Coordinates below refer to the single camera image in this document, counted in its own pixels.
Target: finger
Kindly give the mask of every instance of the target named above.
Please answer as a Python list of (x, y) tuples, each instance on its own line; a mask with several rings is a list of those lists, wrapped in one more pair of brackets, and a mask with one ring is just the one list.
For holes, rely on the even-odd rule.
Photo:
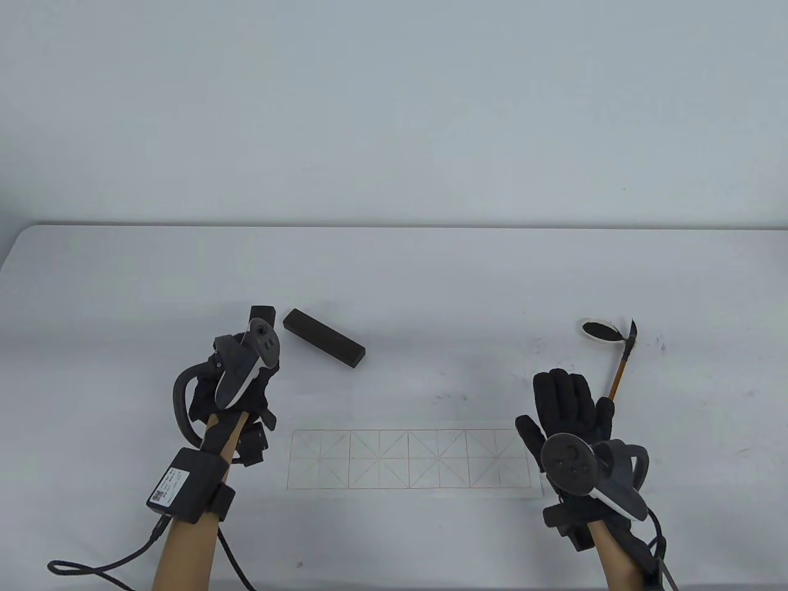
[(545, 436), (542, 435), (541, 429), (539, 429), (538, 425), (533, 422), (533, 419), (527, 414), (515, 419), (515, 428), (526, 444), (528, 451), (531, 452), (531, 455), (537, 460), (539, 470), (544, 472), (545, 469), (541, 465), (541, 449), (545, 444)]
[(550, 370), (550, 375), (556, 383), (558, 391), (558, 406), (561, 418), (564, 421), (577, 421), (578, 418), (578, 399), (574, 394), (574, 385), (569, 374), (561, 369)]
[(574, 386), (574, 395), (578, 401), (578, 419), (587, 429), (593, 429), (597, 420), (597, 411), (593, 406), (589, 383), (580, 374), (570, 375)]
[(610, 439), (613, 431), (613, 414), (615, 413), (615, 404), (612, 400), (607, 398), (600, 398), (597, 401), (597, 428), (600, 435), (605, 439)]
[(561, 420), (558, 408), (558, 393), (556, 383), (550, 374), (542, 372), (533, 376), (533, 397), (537, 405), (539, 423), (545, 433), (552, 435), (556, 423)]

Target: white wall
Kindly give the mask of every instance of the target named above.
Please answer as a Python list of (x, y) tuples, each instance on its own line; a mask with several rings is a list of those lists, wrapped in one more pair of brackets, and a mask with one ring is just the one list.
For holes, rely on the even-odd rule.
[(0, 6), (34, 220), (788, 225), (788, 3)]
[(29, 221), (4, 209), (0, 201), (0, 267), (11, 251), (14, 241)]

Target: black rectangular block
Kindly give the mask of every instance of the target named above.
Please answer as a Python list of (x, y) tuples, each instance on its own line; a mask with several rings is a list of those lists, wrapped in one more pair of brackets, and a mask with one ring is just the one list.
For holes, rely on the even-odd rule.
[(284, 327), (307, 343), (339, 359), (350, 367), (356, 367), (366, 354), (366, 349), (345, 335), (318, 322), (301, 310), (293, 311), (284, 318)]

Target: label sticker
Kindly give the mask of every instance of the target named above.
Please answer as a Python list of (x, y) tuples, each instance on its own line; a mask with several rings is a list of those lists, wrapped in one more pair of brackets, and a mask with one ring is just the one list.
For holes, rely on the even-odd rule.
[(175, 497), (180, 491), (180, 487), (184, 485), (189, 473), (186, 470), (178, 470), (177, 468), (170, 468), (164, 475), (164, 478), (158, 483), (156, 490), (151, 495), (151, 503), (156, 503), (162, 507), (169, 507)]

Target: wooden handle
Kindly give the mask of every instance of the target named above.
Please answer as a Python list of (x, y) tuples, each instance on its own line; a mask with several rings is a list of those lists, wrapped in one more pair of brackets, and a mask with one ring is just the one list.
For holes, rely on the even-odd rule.
[(619, 390), (619, 384), (621, 383), (621, 378), (624, 377), (624, 368), (626, 367), (626, 360), (627, 357), (622, 357), (621, 362), (619, 363), (619, 368), (615, 372), (615, 377), (613, 378), (613, 385), (610, 387), (610, 393), (608, 394), (608, 398), (613, 400), (615, 398), (615, 393)]

